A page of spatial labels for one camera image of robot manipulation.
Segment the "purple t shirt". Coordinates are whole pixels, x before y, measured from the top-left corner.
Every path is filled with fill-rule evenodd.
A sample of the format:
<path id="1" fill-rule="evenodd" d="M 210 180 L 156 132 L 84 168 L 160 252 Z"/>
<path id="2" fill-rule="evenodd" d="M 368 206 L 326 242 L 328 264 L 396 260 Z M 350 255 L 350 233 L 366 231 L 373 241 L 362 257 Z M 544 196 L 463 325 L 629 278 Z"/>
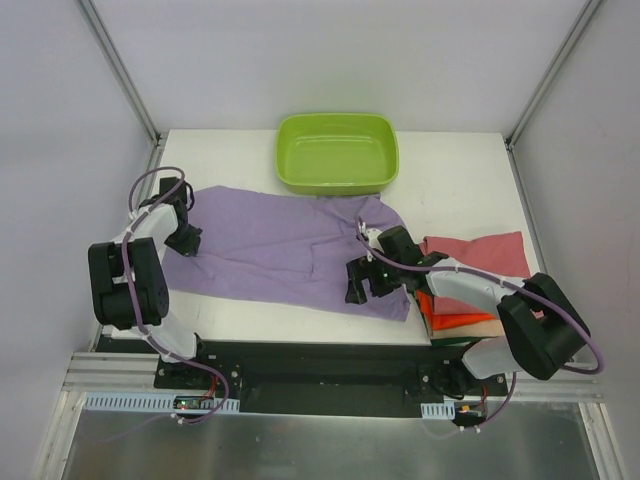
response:
<path id="1" fill-rule="evenodd" d="M 401 224 L 379 196 L 290 197 L 215 186 L 199 190 L 189 220 L 202 231 L 193 257 L 168 250 L 172 290 L 282 303 L 403 322 L 410 303 L 395 291 L 349 304 L 348 262 L 366 254 L 358 220 L 380 231 Z"/>

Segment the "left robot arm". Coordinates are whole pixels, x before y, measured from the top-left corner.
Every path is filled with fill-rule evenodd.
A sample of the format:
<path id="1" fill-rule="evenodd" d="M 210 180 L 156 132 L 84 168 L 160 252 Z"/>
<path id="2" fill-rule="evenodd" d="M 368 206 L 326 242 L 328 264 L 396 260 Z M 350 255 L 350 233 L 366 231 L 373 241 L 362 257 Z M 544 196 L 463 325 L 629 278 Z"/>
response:
<path id="1" fill-rule="evenodd" d="M 165 253 L 196 256 L 202 230 L 189 221 L 195 205 L 192 187 L 182 176 L 160 180 L 156 195 L 129 210 L 125 230 L 88 249 L 94 314 L 103 326 L 130 331 L 148 343 L 166 363 L 178 363 L 176 375 L 188 388 L 204 387 L 211 365 L 199 335 L 181 325 L 170 310 L 162 268 Z"/>

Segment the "right controller board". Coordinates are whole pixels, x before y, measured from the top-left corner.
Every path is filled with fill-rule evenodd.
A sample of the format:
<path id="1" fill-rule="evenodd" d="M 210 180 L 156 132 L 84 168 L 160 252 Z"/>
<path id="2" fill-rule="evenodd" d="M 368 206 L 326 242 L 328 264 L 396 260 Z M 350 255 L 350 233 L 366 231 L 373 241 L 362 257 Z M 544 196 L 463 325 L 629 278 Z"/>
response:
<path id="1" fill-rule="evenodd" d="M 457 406 L 452 400 L 440 403 L 421 403 L 421 429 L 431 440 L 444 441 L 468 432 L 480 433 L 481 427 L 489 420 L 487 412 L 469 405 Z M 446 421 L 453 425 L 452 430 L 444 432 L 430 428 L 436 421 Z"/>

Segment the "dark green folded t shirt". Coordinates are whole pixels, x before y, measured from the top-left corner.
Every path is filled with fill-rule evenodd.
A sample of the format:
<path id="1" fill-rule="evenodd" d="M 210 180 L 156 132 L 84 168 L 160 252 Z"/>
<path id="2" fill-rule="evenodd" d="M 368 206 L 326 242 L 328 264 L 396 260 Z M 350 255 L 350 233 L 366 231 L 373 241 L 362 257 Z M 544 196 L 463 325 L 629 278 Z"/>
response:
<path id="1" fill-rule="evenodd" d="M 450 337 L 450 338 L 431 338 L 430 344 L 434 348 L 467 346 L 484 340 L 484 337 Z"/>

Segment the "left controller board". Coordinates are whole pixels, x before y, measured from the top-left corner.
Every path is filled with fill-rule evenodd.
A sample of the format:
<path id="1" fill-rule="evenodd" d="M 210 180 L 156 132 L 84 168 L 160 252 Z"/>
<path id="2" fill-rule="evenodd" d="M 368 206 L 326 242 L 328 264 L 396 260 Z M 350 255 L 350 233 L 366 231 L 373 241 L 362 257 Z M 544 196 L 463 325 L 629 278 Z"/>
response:
<path id="1" fill-rule="evenodd" d="M 146 423 L 164 419 L 200 420 L 210 413 L 214 416 L 239 414 L 240 401 L 170 393 L 91 392 L 86 395 L 83 411 L 139 416 Z"/>

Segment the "left aluminium frame post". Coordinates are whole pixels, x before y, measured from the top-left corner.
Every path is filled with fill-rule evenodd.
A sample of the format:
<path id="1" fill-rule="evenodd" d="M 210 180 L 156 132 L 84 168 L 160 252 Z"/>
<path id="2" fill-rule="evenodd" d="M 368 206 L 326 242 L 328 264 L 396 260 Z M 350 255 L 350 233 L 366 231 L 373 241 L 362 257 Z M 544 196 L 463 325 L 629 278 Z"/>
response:
<path id="1" fill-rule="evenodd" d="M 162 132 L 152 119 L 95 2 L 92 0 L 77 0 L 75 4 L 146 137 L 153 147 L 157 147 L 161 143 Z"/>

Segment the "right aluminium frame post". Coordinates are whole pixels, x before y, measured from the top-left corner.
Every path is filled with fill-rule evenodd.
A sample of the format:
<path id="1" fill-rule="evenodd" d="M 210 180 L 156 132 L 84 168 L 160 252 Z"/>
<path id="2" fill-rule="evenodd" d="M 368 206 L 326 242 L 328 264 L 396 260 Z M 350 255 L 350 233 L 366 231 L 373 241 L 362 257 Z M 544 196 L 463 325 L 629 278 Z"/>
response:
<path id="1" fill-rule="evenodd" d="M 514 127 L 509 135 L 505 137 L 506 149 L 509 152 L 514 149 L 524 134 L 526 128 L 533 120 L 534 115 L 550 93 L 555 81 L 559 78 L 565 65 L 605 4 L 605 0 L 588 0 L 582 5 L 577 17 L 571 24 L 567 34 L 564 36 L 531 97 L 519 115 Z"/>

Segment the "aluminium frame post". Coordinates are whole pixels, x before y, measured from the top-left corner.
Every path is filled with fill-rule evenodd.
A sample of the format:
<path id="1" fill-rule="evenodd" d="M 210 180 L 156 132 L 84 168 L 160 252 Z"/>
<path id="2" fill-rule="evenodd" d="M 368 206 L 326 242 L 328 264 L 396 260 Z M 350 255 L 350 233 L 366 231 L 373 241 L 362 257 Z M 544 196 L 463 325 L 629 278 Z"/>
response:
<path id="1" fill-rule="evenodd" d="M 92 0 L 77 0 L 75 4 L 146 137 L 153 147 L 157 147 L 161 143 L 162 132 L 152 119 L 95 2 Z"/>
<path id="2" fill-rule="evenodd" d="M 564 36 L 531 97 L 519 115 L 514 127 L 509 135 L 505 137 L 506 149 L 509 152 L 514 149 L 524 134 L 526 128 L 533 120 L 534 115 L 550 93 L 555 81 L 559 78 L 565 65 L 605 4 L 605 0 L 588 0 L 582 5 L 577 17 L 571 24 L 567 34 Z"/>

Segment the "orange folded t shirt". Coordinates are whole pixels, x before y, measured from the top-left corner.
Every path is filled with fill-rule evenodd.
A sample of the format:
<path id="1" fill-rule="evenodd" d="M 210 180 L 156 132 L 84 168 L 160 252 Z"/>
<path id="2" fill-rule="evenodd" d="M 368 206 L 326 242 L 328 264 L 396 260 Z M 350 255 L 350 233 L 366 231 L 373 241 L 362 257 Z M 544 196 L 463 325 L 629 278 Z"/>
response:
<path id="1" fill-rule="evenodd" d="M 437 314 L 434 312 L 434 301 L 431 296 L 418 291 L 414 298 L 421 314 L 425 318 L 425 322 L 436 331 L 466 327 L 494 320 L 494 317 L 488 313 Z"/>

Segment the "controller board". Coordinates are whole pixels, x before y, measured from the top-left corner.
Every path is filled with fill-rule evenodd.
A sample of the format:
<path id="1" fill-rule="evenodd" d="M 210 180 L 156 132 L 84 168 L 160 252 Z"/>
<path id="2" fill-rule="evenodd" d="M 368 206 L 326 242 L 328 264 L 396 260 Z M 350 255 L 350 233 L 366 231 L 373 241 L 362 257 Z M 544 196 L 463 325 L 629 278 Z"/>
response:
<path id="1" fill-rule="evenodd" d="M 481 427 L 489 420 L 487 412 L 469 405 L 457 406 L 452 400 L 440 403 L 421 403 L 421 429 L 431 440 L 444 441 L 468 432 L 480 433 Z M 452 430 L 444 432 L 430 428 L 436 421 L 446 421 L 453 425 Z"/>
<path id="2" fill-rule="evenodd" d="M 210 413 L 214 416 L 239 414 L 240 401 L 170 393 L 91 392 L 86 395 L 83 411 L 139 416 L 146 423 L 164 419 L 200 420 Z"/>

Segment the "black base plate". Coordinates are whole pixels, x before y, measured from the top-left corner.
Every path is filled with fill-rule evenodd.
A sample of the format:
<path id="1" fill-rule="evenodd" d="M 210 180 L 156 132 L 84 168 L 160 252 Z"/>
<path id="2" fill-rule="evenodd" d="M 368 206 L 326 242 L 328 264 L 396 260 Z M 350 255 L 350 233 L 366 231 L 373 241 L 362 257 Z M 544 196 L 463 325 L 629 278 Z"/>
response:
<path id="1" fill-rule="evenodd" d="M 513 379 L 478 380 L 464 371 L 461 347 L 207 341 L 206 370 L 157 358 L 157 390 L 197 392 L 243 413 L 365 418 L 419 418 L 429 406 L 467 403 L 484 417 L 487 402 L 512 396 Z"/>

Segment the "beige folded t shirt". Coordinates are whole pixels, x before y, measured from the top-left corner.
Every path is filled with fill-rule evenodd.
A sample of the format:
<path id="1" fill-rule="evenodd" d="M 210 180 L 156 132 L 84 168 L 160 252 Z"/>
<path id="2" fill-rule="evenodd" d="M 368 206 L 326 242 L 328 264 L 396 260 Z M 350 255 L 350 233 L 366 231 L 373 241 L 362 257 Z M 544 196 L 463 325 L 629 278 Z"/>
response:
<path id="1" fill-rule="evenodd" d="M 430 333 L 432 343 L 436 341 L 465 339 L 465 338 L 487 338 L 504 335 L 502 323 L 499 320 L 485 320 L 482 322 L 463 325 L 442 330 L 433 330 Z"/>

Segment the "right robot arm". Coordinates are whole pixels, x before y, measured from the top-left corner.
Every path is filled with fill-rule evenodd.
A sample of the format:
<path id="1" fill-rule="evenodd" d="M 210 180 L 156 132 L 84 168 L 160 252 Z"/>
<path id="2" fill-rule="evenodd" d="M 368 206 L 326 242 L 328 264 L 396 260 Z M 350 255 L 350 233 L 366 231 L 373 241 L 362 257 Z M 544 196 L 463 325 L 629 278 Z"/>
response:
<path id="1" fill-rule="evenodd" d="M 417 304 L 455 299 L 500 322 L 501 335 L 466 347 L 461 363 L 450 369 L 450 382 L 457 392 L 473 394 L 498 374 L 525 372 L 548 380 L 560 370 L 569 370 L 571 358 L 583 347 L 591 350 L 596 365 L 578 368 L 577 373 L 601 372 L 602 354 L 589 328 L 549 275 L 500 276 L 442 252 L 423 254 L 403 226 L 379 231 L 359 220 L 356 238 L 366 253 L 346 266 L 346 303 L 363 305 L 371 297 L 403 289 Z"/>

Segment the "pink folded t shirt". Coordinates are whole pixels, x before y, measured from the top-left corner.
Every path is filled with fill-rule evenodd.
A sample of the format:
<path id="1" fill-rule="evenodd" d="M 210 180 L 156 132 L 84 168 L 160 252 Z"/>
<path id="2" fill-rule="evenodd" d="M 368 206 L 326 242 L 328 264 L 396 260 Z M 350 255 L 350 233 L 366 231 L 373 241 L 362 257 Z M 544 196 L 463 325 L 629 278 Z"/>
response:
<path id="1" fill-rule="evenodd" d="M 523 236 L 520 231 L 489 235 L 474 240 L 426 236 L 420 248 L 424 254 L 433 251 L 449 255 L 470 267 L 504 276 L 529 278 Z M 432 297 L 437 314 L 488 313 L 452 298 Z"/>

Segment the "green plastic basin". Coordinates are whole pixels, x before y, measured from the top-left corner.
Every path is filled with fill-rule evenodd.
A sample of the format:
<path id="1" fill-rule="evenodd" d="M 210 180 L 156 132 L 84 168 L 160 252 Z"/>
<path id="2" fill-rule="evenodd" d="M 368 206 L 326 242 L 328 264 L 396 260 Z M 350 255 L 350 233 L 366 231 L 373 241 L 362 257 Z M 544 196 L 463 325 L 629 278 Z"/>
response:
<path id="1" fill-rule="evenodd" d="M 389 120 L 372 113 L 291 115 L 277 130 L 275 168 L 296 194 L 377 194 L 399 172 L 396 133 Z"/>

